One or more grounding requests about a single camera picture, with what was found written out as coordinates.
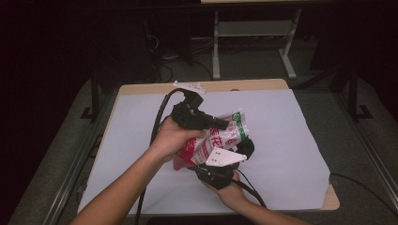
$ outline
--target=floor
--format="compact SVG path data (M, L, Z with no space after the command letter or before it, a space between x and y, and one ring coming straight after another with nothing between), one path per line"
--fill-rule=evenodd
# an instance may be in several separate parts
M210 81L209 44L205 40L201 41L205 48L195 43L193 51L203 50L193 55L191 66L175 59L172 52L165 55L168 59L161 67L158 82ZM308 81L320 72L309 70L316 47L314 39L296 40L292 45L289 57L298 75L294 81L286 78L277 52L283 45L283 39L250 39L245 40L246 44L241 41L224 42L220 62L222 80L283 78L291 87ZM313 224L397 224L398 210L380 181L369 149L376 150L391 177L396 180L398 124L379 103L372 86L362 80L359 105L365 105L374 118L355 123L345 110L346 91L342 94L331 93L327 88L329 81L330 78L309 89L297 90L295 95L319 151L329 166L330 182L341 206L332 212L288 214ZM100 135L106 128L115 93L100 95L100 117L95 123L90 123L80 118L84 108L91 105L90 82L82 87L9 224L70 223L76 215L84 185L95 161ZM82 156L83 149L88 149L90 155ZM217 224L207 220L158 218L150 220L148 224ZM127 218L126 224L132 224L132 218Z

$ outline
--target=hand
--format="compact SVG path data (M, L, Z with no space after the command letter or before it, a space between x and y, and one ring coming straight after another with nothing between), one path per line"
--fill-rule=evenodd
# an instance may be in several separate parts
M188 130L178 126L171 116L164 119L153 143L148 151L162 157L163 162L170 161L179 149L191 138L203 138L204 130Z
M239 180L239 173L234 171L234 180ZM217 195L219 195L222 202L230 209L238 212L239 208L244 207L245 203L249 203L250 201L246 198L243 193L243 189L239 187L235 183L231 183L229 186L224 187L223 189L217 190L213 186L202 182L207 188L213 190Z

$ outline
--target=snack bag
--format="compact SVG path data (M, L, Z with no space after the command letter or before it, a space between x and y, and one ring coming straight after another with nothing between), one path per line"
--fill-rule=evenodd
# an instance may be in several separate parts
M205 163L214 147L230 149L248 136L249 130L241 109L218 118L229 121L228 128L226 130L211 128L206 130L205 138L189 139L185 147L181 148L173 158L176 171Z

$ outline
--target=table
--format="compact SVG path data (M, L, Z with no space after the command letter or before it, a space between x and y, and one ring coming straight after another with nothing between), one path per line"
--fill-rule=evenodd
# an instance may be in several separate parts
M201 85L207 90L207 95L211 96L211 93L215 93L213 97L216 96L216 94L223 94L223 95L243 95L245 92L243 90L250 90L255 92L256 94L264 92L265 90L274 90L278 91L279 94L283 94L283 91L289 91L288 86L286 82L282 79L271 79L271 80L246 80L246 81L225 81L225 82L201 82ZM123 146L124 141L120 140L125 140L128 141L131 139L131 137L134 137L134 135L138 135L137 133L146 133L149 132L151 129L151 126L143 127L143 120L144 119L137 119L134 118L134 115L136 114L131 114L128 109L131 108L132 105L129 105L130 103L126 101L127 98L131 99L138 99L138 101L145 101L147 102L148 100L152 98L157 98L158 95L157 93L168 93L169 91L173 90L174 87L170 83L155 83L155 84L134 84L134 85L125 85L122 86L119 90L116 104L114 106L114 110L111 114L111 119L109 120L108 126L106 128L103 141L101 144L101 147L99 149L98 156L96 158L96 162L93 166L93 170L90 174L90 178L88 180L87 184L87 189L86 192L84 193L84 196L82 198L81 204L79 205L79 210L81 210L89 201L91 201L92 198L94 198L102 189L106 188L107 185L109 185L113 180L115 180L122 172L124 172L125 169L134 161L133 158L130 158L128 155L130 154L135 154L135 156L141 155L140 151L144 151L145 149L135 149L137 152L132 153L131 147L133 145L128 144L128 150L123 152L120 149L126 148L126 146ZM231 90L240 90L242 92L229 92ZM136 109L138 113L144 112L144 113L150 113L147 110L146 107L143 107L145 109ZM159 108L159 105L155 105L153 109ZM126 120L117 120L116 118L118 116L121 116L126 118ZM150 135L145 135L148 136L147 138L139 138L141 143L144 143L144 145L147 146L149 143L149 136ZM119 141L117 142L111 142L111 139L117 138ZM253 141L256 143L256 140L260 142L260 140L257 138L253 139ZM181 199L185 200L188 199L189 195L192 195L187 192L187 190L193 188L204 188L201 187L200 183L197 181L195 174L192 173L191 171L185 170L185 172L178 171L174 172L172 170L169 170L167 168L172 168L171 165L164 165L159 173L162 173L162 176L164 175L172 175L176 181L179 181L181 184L188 184L189 181L188 179L193 179L194 182L190 183L191 185L189 187L181 187L176 184L179 182L164 182L160 181L158 176L154 177L154 180L149 184L147 193L145 195L145 200L144 200L144 206L143 206L143 214L148 214L148 215L172 215L172 214L178 214L180 211L175 212L173 210L173 207L163 207L160 209L157 205L169 205L170 200L165 200L168 199L170 195L173 195L175 193L166 193L166 194L160 194L158 191L162 191L164 189L168 189L168 191L185 191L184 193L180 192L178 193L181 197ZM326 177L326 182L327 184L325 185L325 189L323 190L323 199L322 199L322 205L319 206L318 209L320 210L335 210L339 207L340 203L339 200L336 196L336 193L334 192L334 189L331 185L329 185L328 178ZM305 183L311 183L311 180L306 180ZM149 195L158 195L156 197L156 200L152 201L149 200L148 197ZM221 204L220 201L213 195L206 195L205 198L207 198L207 201L214 201L215 204ZM207 202L205 202L205 206L201 206L200 203L198 203L199 208L198 209L202 213L208 213L207 212L207 207L213 207L212 205L206 205ZM217 212L217 213L228 213L228 209L224 208L219 208L219 205L214 206L216 210L220 211L211 211L211 212ZM283 206L279 205L268 205L269 208L271 209L279 209L279 210L284 210ZM181 209L182 211L186 210L185 212L182 212L182 214L190 214L192 212L196 212L194 210L196 209L186 209L183 207ZM135 212L134 208L130 211L130 214L133 215Z

